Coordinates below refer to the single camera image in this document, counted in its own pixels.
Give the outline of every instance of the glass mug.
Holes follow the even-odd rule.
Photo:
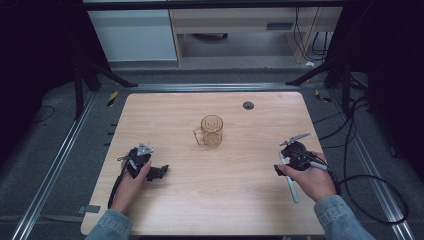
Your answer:
[[[222,119],[215,115],[209,115],[202,119],[200,127],[193,130],[194,137],[199,145],[218,147],[222,141]]]

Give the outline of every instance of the tape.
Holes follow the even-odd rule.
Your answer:
[[[323,98],[319,95],[319,91],[315,90],[315,97],[320,99],[323,102],[331,102],[331,98]]]
[[[79,214],[84,214],[84,213],[87,213],[87,212],[99,213],[99,211],[100,211],[100,206],[87,205],[87,206],[80,206],[78,208],[77,213],[79,213]]]
[[[116,97],[118,96],[118,91],[114,91],[109,98],[109,101],[107,102],[107,107],[112,107],[113,103],[115,102]]]

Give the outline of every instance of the wooden tabletop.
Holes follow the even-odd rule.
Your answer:
[[[252,110],[243,103],[254,104]],[[193,129],[207,115],[224,122],[217,148],[199,146]],[[140,142],[154,148],[152,166],[169,164],[163,179],[145,182],[130,209],[134,235],[323,234],[314,202],[295,184],[294,203],[281,163],[280,142],[322,151],[303,97],[296,92],[151,93],[128,97],[81,231],[88,234],[107,209],[117,158]]]

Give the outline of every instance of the person's left hand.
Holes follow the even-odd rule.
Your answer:
[[[151,160],[149,160],[141,169],[136,178],[132,178],[129,172],[122,176],[121,183],[115,193],[111,209],[122,214],[126,214],[128,208],[134,202],[138,192],[141,189],[144,179],[150,171]]]

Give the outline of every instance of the gray sleeve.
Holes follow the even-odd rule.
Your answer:
[[[128,217],[113,209],[108,209],[85,239],[127,240],[131,228],[132,222]]]
[[[328,240],[374,239],[356,219],[352,209],[338,195],[319,200],[314,210]]]

